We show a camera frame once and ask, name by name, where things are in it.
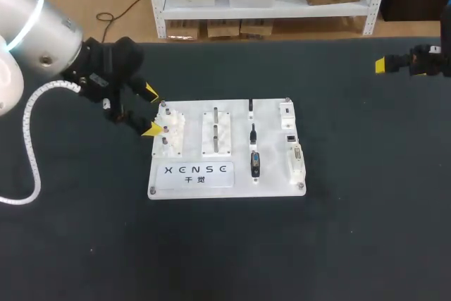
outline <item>black mat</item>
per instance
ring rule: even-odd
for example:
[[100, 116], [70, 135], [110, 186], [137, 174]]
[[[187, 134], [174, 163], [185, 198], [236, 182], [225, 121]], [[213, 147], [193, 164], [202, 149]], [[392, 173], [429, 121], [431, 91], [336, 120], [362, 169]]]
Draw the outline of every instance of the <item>black mat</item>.
[[[42, 193], [0, 204], [0, 300], [451, 300], [451, 80], [374, 74], [420, 42], [438, 43], [145, 45], [168, 100], [291, 97], [305, 198], [151, 202], [152, 141], [48, 93], [32, 115]], [[9, 197], [32, 189], [22, 112], [0, 119]]]

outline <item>black power cord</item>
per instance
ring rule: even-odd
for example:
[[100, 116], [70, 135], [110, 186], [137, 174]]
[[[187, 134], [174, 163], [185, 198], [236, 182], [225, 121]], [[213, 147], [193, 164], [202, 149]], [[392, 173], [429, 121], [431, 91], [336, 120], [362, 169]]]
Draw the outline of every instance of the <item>black power cord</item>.
[[105, 42], [105, 38], [106, 38], [106, 34], [108, 33], [108, 30], [110, 29], [111, 25], [113, 25], [113, 23], [122, 18], [129, 10], [132, 9], [132, 7], [136, 4], [138, 4], [141, 0], [135, 0], [129, 7], [127, 7], [127, 9], [122, 12], [119, 16], [115, 17], [113, 14], [109, 13], [109, 12], [101, 12], [96, 14], [96, 19], [98, 21], [104, 21], [106, 23], [108, 23], [108, 25], [105, 27], [104, 30], [104, 36], [101, 39], [101, 42]]

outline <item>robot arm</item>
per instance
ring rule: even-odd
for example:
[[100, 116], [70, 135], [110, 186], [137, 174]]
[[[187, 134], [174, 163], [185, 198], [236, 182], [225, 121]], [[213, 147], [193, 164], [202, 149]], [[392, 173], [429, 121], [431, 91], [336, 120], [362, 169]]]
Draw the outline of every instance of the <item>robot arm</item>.
[[143, 52], [130, 38], [114, 44], [92, 38], [84, 42], [82, 30], [46, 0], [0, 0], [0, 13], [0, 116], [22, 95], [19, 64], [44, 79], [61, 75], [80, 86], [80, 96], [101, 102], [105, 117], [114, 123], [126, 123], [140, 135], [161, 132], [157, 125], [135, 117], [121, 104], [125, 86], [148, 102], [159, 98], [136, 74]]
[[395, 73], [408, 67], [410, 75], [451, 77], [451, 0], [440, 19], [441, 47], [418, 45], [403, 56], [388, 55], [376, 62], [376, 73]]
[[23, 93], [23, 76], [0, 36], [0, 116], [10, 111]]

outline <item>white test board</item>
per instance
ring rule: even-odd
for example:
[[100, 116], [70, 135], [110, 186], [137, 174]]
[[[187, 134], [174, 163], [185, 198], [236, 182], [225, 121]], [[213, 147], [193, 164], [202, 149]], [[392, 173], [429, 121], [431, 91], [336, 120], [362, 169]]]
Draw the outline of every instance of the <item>white test board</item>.
[[[303, 176], [293, 183], [290, 171], [290, 149], [297, 144], [295, 112], [287, 99], [254, 99], [253, 117], [249, 118], [249, 100], [208, 100], [166, 102], [159, 108], [176, 110], [185, 118], [183, 150], [177, 156], [161, 156], [162, 135], [154, 138], [148, 196], [149, 199], [197, 199], [214, 197], [277, 197], [306, 194], [304, 155]], [[285, 106], [290, 107], [292, 120], [287, 123]], [[220, 156], [202, 154], [204, 117], [210, 118], [214, 108], [220, 116], [230, 116], [230, 153]], [[260, 154], [260, 177], [255, 183], [251, 175], [249, 135], [252, 124], [257, 132], [257, 151]]]

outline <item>metal shelving unit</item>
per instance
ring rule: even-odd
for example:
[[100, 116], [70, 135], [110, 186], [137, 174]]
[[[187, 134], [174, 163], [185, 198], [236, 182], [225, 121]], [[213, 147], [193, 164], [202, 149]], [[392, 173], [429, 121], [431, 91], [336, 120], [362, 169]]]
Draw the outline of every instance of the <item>metal shelving unit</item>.
[[381, 0], [359, 0], [355, 3], [310, 6], [307, 0], [276, 0], [270, 8], [232, 8], [228, 0], [216, 0], [214, 7], [181, 8], [171, 0], [152, 0], [159, 38], [166, 38], [165, 20], [311, 18], [366, 16], [363, 35], [372, 35]]

